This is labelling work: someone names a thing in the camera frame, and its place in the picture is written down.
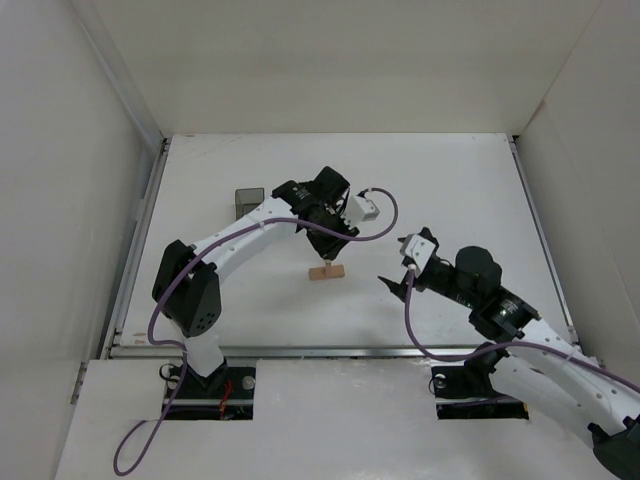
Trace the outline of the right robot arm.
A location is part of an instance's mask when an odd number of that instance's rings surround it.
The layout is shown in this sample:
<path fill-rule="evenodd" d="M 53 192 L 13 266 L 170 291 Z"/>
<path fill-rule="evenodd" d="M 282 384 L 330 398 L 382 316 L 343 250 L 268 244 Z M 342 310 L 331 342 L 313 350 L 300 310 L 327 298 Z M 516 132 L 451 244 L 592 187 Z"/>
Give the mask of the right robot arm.
<path fill-rule="evenodd" d="M 430 290 L 469 311 L 485 343 L 468 354 L 434 354 L 440 363 L 462 362 L 484 386 L 519 400 L 562 425 L 618 479 L 639 476 L 639 387 L 604 369 L 561 337 L 539 312 L 505 288 L 502 268 L 488 250 L 464 247 L 454 261 L 438 256 L 428 228 L 400 238 L 399 282 L 387 288 L 406 309 L 412 294 Z"/>

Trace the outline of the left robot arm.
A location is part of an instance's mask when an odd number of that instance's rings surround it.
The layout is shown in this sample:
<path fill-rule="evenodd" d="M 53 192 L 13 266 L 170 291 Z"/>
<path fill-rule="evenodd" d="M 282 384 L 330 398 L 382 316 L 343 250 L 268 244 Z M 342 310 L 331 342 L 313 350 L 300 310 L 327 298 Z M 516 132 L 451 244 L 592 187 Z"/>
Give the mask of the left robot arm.
<path fill-rule="evenodd" d="M 311 181 L 289 180 L 280 185 L 255 209 L 208 239 L 192 245 L 176 240 L 166 247 L 152 298 L 160 300 L 179 273 L 190 268 L 168 296 L 162 313 L 180 330 L 188 368 L 203 383 L 212 381 L 225 363 L 213 329 L 222 313 L 224 281 L 270 245 L 301 231 L 296 219 L 357 236 L 358 225 L 376 218 L 378 210 L 349 191 L 349 182 L 325 167 Z"/>

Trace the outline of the long rectangular wood block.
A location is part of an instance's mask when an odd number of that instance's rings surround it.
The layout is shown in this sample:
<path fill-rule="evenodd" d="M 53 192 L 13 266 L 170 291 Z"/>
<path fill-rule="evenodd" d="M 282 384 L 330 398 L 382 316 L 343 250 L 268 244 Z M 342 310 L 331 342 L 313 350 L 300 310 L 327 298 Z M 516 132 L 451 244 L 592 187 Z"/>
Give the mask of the long rectangular wood block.
<path fill-rule="evenodd" d="M 310 268 L 308 271 L 308 277 L 311 281 L 344 278 L 345 268 L 342 264 L 330 264 L 323 267 Z"/>

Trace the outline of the thin wood block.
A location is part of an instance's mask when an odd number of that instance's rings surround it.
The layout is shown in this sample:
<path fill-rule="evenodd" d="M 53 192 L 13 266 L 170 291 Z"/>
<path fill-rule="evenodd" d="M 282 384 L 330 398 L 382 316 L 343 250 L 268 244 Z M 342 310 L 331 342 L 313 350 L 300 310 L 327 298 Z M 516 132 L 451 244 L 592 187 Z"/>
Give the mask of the thin wood block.
<path fill-rule="evenodd" d="M 331 260 L 324 260 L 324 276 L 326 279 L 330 279 L 333 276 L 333 267 Z"/>

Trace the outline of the dark transparent plastic bin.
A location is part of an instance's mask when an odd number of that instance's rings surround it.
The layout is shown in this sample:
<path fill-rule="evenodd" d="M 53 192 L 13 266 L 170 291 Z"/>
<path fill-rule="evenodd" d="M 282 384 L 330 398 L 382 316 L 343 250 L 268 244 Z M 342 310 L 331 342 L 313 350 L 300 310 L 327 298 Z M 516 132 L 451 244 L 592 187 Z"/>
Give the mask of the dark transparent plastic bin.
<path fill-rule="evenodd" d="M 263 187 L 239 188 L 234 192 L 235 219 L 239 220 L 243 216 L 255 210 L 265 200 L 265 190 Z"/>

